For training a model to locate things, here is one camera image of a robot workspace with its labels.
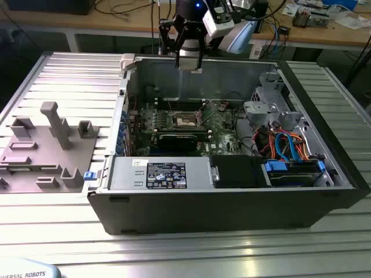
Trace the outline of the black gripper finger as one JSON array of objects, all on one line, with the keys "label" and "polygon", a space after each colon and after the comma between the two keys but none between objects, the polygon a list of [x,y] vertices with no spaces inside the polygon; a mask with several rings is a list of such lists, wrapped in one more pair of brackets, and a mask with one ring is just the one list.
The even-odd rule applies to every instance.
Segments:
[{"label": "black gripper finger", "polygon": [[199,69],[205,54],[205,26],[203,23],[188,23],[185,30],[185,51],[188,56],[197,58],[197,69]]},{"label": "black gripper finger", "polygon": [[[174,28],[177,31],[176,39],[171,39],[169,31]],[[176,57],[176,67],[179,67],[180,49],[182,47],[182,18],[174,17],[173,19],[159,20],[159,33],[163,43],[163,50],[166,53],[174,53]]]}]

